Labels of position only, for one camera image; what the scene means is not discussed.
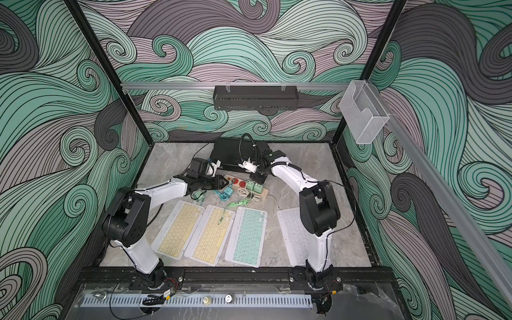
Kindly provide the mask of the black flat box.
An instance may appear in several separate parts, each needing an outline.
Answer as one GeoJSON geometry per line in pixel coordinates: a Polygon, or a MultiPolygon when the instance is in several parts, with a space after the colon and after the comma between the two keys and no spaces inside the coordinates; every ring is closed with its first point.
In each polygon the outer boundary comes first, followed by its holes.
{"type": "Polygon", "coordinates": [[[267,151],[269,145],[264,141],[256,141],[252,143],[250,140],[235,138],[218,138],[210,154],[210,160],[220,160],[221,166],[219,167],[224,171],[236,171],[241,173],[248,173],[238,166],[243,160],[254,158],[255,151],[267,151]]]}

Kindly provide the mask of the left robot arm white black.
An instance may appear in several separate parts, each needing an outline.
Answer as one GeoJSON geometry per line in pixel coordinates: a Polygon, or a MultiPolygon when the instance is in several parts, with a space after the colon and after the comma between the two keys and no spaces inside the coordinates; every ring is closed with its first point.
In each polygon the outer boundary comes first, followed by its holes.
{"type": "Polygon", "coordinates": [[[223,189],[228,180],[217,174],[220,167],[218,159],[194,157],[184,174],[165,183],[143,189],[123,187],[116,191],[101,227],[109,241],[121,246],[135,268],[136,278],[148,289],[159,289],[165,282],[164,264],[145,238],[149,212],[197,190],[223,189]]]}

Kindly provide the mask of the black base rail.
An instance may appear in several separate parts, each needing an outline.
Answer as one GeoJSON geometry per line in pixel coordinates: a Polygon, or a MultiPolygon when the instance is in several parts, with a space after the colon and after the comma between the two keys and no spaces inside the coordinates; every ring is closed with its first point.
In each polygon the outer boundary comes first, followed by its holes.
{"type": "Polygon", "coordinates": [[[88,267],[77,284],[127,285],[142,291],[178,289],[186,292],[202,285],[277,285],[296,291],[342,289],[345,284],[394,283],[388,267],[330,267],[313,276],[304,267],[164,267],[164,275],[152,279],[131,267],[88,267]]]}

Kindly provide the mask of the light green charger adapter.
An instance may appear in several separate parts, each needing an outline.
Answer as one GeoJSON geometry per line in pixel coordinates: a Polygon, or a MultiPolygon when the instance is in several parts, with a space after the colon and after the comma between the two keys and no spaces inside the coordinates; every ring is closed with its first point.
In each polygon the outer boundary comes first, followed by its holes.
{"type": "Polygon", "coordinates": [[[205,194],[206,194],[205,190],[197,190],[191,194],[191,199],[193,201],[202,202],[205,199],[205,194]]]}

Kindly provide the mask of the green keyboard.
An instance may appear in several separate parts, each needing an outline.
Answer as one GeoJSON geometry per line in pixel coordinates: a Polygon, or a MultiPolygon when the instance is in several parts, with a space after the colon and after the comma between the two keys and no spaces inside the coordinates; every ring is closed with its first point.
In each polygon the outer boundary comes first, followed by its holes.
{"type": "Polygon", "coordinates": [[[268,212],[239,207],[233,222],[225,261],[260,267],[268,212]]]}

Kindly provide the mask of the clear acrylic wall holder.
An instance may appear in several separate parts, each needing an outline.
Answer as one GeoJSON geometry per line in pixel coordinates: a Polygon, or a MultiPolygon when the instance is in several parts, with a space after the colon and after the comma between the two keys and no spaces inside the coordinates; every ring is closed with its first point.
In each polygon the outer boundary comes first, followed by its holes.
{"type": "Polygon", "coordinates": [[[365,80],[352,81],[348,85],[339,109],[357,145],[372,144],[389,121],[379,90],[365,80]]]}

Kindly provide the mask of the aluminium wall rail back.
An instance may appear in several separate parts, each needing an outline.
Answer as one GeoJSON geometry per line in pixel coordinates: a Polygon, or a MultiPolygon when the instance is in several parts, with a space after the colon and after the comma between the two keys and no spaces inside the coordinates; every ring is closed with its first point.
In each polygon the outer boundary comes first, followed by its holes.
{"type": "Polygon", "coordinates": [[[122,82],[121,88],[124,91],[132,90],[214,90],[215,87],[222,86],[226,90],[230,90],[231,87],[247,87],[247,86],[271,86],[280,87],[285,89],[286,87],[295,86],[299,91],[342,91],[349,87],[349,83],[269,83],[269,82],[143,82],[143,81],[132,81],[122,82]]]}

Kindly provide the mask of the aluminium wall rail right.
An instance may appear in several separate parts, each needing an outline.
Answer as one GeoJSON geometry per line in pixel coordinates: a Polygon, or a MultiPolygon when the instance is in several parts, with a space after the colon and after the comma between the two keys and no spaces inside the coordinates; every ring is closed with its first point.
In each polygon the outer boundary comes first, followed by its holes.
{"type": "Polygon", "coordinates": [[[408,130],[399,122],[397,113],[390,110],[389,105],[386,104],[376,86],[372,83],[369,83],[368,86],[369,91],[378,101],[380,108],[389,117],[387,124],[398,138],[405,153],[414,162],[441,207],[448,210],[451,220],[465,238],[465,241],[489,277],[493,280],[504,300],[508,305],[511,305],[511,269],[509,265],[501,257],[485,233],[479,228],[461,200],[456,196],[453,189],[444,180],[426,154],[418,148],[416,142],[409,135],[408,130]]]}

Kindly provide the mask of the wooden power strip green plugs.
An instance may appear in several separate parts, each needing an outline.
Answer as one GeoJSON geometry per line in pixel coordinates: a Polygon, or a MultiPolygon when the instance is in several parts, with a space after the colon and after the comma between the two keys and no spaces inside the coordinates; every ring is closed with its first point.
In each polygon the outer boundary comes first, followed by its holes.
{"type": "Polygon", "coordinates": [[[245,180],[230,174],[226,174],[224,175],[224,177],[226,178],[226,180],[228,180],[229,185],[235,191],[242,188],[245,189],[248,193],[255,194],[261,197],[267,197],[269,195],[269,190],[260,183],[245,180]]]}

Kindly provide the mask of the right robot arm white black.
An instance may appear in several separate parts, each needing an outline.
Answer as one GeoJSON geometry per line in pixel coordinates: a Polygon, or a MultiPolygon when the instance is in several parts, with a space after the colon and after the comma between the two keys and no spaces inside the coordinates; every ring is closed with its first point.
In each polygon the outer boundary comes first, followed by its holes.
{"type": "Polygon", "coordinates": [[[256,177],[277,177],[298,194],[300,220],[310,234],[305,273],[309,284],[317,287],[333,273],[331,235],[341,213],[332,184],[310,177],[281,151],[267,151],[240,166],[256,177]]]}

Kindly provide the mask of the yellow keyboard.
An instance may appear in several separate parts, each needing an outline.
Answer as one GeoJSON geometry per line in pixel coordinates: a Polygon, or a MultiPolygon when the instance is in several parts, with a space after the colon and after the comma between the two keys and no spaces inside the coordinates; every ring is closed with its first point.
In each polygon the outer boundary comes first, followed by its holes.
{"type": "Polygon", "coordinates": [[[180,260],[204,211],[205,208],[202,206],[178,201],[154,239],[151,248],[160,255],[180,260]]]}
{"type": "Polygon", "coordinates": [[[185,250],[185,257],[215,267],[227,241],[234,218],[234,211],[208,205],[185,250]]]}

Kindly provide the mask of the aluminium wall rail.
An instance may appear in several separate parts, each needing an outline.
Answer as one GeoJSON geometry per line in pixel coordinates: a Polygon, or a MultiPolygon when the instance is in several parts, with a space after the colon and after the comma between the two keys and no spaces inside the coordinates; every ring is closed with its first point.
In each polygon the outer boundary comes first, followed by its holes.
{"type": "Polygon", "coordinates": [[[485,233],[479,228],[461,200],[456,196],[453,189],[444,180],[426,154],[418,148],[416,142],[409,135],[408,130],[399,122],[397,113],[390,110],[389,105],[386,104],[376,86],[372,83],[369,83],[368,86],[369,91],[378,101],[380,108],[389,117],[387,124],[398,138],[405,153],[414,162],[441,207],[448,210],[451,220],[465,238],[465,241],[489,277],[493,280],[504,300],[508,305],[511,305],[511,269],[509,265],[501,257],[485,233]]]}
{"type": "Polygon", "coordinates": [[[271,86],[280,87],[285,89],[286,87],[295,86],[299,91],[342,91],[349,87],[349,83],[269,83],[269,82],[143,82],[143,81],[132,81],[122,82],[121,88],[124,91],[132,90],[214,90],[215,87],[222,86],[226,90],[230,90],[231,87],[247,87],[247,86],[271,86]]]}

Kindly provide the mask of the black wall tray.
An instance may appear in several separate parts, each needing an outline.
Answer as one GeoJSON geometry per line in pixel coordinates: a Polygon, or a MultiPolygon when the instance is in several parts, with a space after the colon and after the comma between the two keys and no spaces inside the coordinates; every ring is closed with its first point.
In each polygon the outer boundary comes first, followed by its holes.
{"type": "Polygon", "coordinates": [[[295,86],[217,86],[213,91],[214,107],[221,111],[279,111],[295,110],[299,105],[299,93],[295,86]]]}

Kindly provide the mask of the white keyboard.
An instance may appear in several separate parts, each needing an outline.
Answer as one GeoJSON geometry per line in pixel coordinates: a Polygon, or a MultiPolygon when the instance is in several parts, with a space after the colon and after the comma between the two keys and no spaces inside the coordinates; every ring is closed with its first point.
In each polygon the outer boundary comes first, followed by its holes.
{"type": "Polygon", "coordinates": [[[305,267],[309,255],[309,236],[311,234],[301,222],[299,208],[278,211],[277,218],[291,266],[305,267]]]}

